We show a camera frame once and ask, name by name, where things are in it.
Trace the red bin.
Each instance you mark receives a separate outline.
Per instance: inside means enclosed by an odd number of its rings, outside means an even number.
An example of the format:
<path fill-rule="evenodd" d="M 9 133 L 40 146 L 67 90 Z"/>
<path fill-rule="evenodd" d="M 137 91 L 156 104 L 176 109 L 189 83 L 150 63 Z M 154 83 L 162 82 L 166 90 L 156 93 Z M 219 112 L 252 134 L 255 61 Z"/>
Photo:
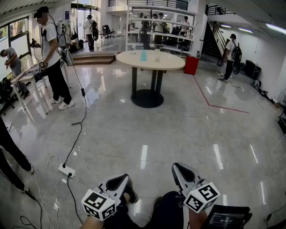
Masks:
<path fill-rule="evenodd" d="M 199 58 L 187 56 L 185 60 L 184 73 L 195 75 L 198 67 Z"/>

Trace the clothes rack with coats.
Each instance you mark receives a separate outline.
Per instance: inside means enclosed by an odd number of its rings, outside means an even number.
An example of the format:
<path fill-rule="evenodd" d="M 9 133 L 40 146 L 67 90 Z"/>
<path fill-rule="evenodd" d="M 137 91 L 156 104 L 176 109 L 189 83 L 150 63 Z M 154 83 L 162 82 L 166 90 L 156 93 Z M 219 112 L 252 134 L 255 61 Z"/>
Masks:
<path fill-rule="evenodd" d="M 55 27 L 57 31 L 58 47 L 66 47 L 72 44 L 72 30 L 69 23 L 63 19 L 55 21 Z"/>

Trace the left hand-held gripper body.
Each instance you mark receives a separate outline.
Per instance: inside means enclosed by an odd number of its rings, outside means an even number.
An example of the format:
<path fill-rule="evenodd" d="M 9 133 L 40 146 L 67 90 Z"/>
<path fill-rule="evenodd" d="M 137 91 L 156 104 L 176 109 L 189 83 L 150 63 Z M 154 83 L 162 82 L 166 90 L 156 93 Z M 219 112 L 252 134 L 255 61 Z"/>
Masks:
<path fill-rule="evenodd" d="M 89 189 L 81 200 L 84 211 L 100 221 L 104 221 L 116 212 L 116 189 L 96 186 Z"/>

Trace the wooden steps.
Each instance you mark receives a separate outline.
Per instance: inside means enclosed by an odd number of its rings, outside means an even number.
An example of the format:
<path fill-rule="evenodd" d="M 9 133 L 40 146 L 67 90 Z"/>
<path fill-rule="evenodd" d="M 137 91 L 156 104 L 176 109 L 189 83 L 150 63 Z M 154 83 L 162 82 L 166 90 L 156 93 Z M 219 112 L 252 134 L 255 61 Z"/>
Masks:
<path fill-rule="evenodd" d="M 73 57 L 75 66 L 80 65 L 107 65 L 115 61 L 115 54 L 77 55 Z"/>

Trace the white shelf unit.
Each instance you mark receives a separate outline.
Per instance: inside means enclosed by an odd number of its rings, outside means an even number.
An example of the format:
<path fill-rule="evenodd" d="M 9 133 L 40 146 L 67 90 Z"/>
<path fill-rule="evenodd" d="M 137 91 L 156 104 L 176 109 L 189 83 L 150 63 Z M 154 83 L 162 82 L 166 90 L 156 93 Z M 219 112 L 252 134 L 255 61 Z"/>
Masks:
<path fill-rule="evenodd" d="M 163 13 L 162 20 L 154 19 L 154 14 Z M 151 49 L 178 55 L 190 55 L 194 43 L 194 28 L 198 11 L 192 10 L 183 0 L 130 0 L 127 2 L 126 50 Z M 181 25 L 188 17 L 189 33 L 181 36 Z M 162 22 L 163 32 L 154 32 L 154 22 Z M 162 44 L 154 43 L 154 36 L 162 35 Z"/>

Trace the black screen device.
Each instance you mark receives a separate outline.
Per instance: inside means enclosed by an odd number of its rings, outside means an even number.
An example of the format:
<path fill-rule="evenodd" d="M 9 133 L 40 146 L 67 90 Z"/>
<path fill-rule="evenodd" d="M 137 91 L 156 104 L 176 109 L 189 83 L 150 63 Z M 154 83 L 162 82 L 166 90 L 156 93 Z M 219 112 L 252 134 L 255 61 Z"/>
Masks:
<path fill-rule="evenodd" d="M 201 229 L 244 229 L 252 217 L 249 207 L 214 205 Z"/>

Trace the white power strip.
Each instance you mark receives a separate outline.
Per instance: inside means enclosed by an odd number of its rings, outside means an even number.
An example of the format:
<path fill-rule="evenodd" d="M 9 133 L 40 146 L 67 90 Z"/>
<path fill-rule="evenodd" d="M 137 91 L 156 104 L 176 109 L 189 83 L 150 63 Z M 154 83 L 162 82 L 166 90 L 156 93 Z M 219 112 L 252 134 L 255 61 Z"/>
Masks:
<path fill-rule="evenodd" d="M 76 173 L 74 169 L 68 167 L 67 165 L 63 166 L 63 163 L 59 165 L 59 171 L 69 177 L 74 177 Z"/>

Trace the person's left forearm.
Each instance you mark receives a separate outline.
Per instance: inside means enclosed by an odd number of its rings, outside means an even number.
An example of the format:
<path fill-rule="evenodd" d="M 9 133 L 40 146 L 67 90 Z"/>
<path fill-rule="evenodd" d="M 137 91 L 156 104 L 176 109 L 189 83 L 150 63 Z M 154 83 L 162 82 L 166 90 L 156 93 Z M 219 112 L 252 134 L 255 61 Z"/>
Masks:
<path fill-rule="evenodd" d="M 88 216 L 80 229 L 103 229 L 104 222 L 92 216 Z"/>

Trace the round beige table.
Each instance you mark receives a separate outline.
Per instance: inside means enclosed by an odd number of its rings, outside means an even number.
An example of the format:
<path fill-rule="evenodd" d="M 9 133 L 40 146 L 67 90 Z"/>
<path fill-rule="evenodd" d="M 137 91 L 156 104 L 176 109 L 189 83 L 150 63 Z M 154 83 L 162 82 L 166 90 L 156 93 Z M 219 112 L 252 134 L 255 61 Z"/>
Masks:
<path fill-rule="evenodd" d="M 163 104 L 164 97 L 160 93 L 163 73 L 165 71 L 182 69 L 185 61 L 173 54 L 161 52 L 158 56 L 153 50 L 146 50 L 147 60 L 140 61 L 141 50 L 125 51 L 117 55 L 117 61 L 132 67 L 132 89 L 131 101 L 142 108 L 156 108 Z M 150 89 L 137 90 L 137 71 L 138 69 L 152 70 Z"/>

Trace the person's right forearm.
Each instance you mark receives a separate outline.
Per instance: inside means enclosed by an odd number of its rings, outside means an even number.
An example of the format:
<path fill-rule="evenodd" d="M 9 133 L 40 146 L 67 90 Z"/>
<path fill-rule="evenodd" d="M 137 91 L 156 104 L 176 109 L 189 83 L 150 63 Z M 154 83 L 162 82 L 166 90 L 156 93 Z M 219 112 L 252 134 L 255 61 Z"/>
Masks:
<path fill-rule="evenodd" d="M 189 209 L 189 229 L 201 229 L 207 217 L 206 211 L 195 213 L 193 210 Z"/>

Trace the white rectangular table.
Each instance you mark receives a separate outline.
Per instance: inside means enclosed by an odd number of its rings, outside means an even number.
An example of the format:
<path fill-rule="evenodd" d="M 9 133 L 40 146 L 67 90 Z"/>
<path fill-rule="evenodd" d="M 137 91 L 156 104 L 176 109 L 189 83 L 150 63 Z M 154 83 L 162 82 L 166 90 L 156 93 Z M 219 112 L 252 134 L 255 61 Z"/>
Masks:
<path fill-rule="evenodd" d="M 31 83 L 32 88 L 34 89 L 34 92 L 36 94 L 36 98 L 38 99 L 40 106 L 41 106 L 42 110 L 44 111 L 44 114 L 48 114 L 49 111 L 43 102 L 42 96 L 40 95 L 40 91 L 39 91 L 40 85 L 38 85 L 36 82 L 36 75 L 38 73 L 43 73 L 43 72 L 40 72 L 39 65 L 35 64 L 30 69 L 22 72 L 19 76 L 14 78 L 11 81 L 11 84 L 12 84 L 12 87 L 15 89 L 17 98 L 18 98 L 19 102 L 21 103 L 22 108 L 26 109 L 27 105 L 25 104 L 23 99 L 20 97 L 20 94 L 18 93 L 18 91 L 16 89 L 16 85 L 17 85 L 17 82 L 19 82 L 19 83 Z"/>

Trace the person's left dark shoe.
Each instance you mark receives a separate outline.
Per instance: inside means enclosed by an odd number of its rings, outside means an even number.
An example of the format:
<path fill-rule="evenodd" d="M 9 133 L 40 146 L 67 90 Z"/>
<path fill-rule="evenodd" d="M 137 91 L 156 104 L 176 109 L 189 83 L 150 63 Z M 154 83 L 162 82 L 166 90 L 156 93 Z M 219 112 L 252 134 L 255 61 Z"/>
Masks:
<path fill-rule="evenodd" d="M 137 193 L 133 190 L 132 187 L 127 187 L 124 191 L 123 196 L 125 197 L 127 204 L 129 204 L 129 203 L 135 204 L 139 200 Z"/>

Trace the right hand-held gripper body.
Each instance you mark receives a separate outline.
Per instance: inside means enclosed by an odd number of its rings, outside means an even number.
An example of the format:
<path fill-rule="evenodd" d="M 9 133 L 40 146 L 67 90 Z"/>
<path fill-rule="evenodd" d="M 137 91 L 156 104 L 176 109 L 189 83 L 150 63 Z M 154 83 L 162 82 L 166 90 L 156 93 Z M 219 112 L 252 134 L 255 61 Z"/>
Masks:
<path fill-rule="evenodd" d="M 193 212 L 202 212 L 210 207 L 219 196 L 220 192 L 213 182 L 201 179 L 187 193 L 183 204 Z"/>

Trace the black metal staircase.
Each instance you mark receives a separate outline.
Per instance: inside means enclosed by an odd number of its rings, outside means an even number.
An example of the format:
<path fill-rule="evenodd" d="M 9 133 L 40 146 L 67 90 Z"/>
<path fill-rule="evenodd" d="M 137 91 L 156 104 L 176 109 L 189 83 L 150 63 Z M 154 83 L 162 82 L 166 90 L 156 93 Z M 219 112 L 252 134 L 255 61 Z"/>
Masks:
<path fill-rule="evenodd" d="M 218 5 L 208 6 L 206 5 L 206 15 L 218 16 L 225 15 L 225 8 Z M 230 41 L 229 38 L 224 38 L 222 25 L 217 21 L 208 20 L 206 23 L 206 31 L 203 39 L 202 53 L 209 55 L 217 59 L 223 59 L 225 56 L 226 44 Z"/>

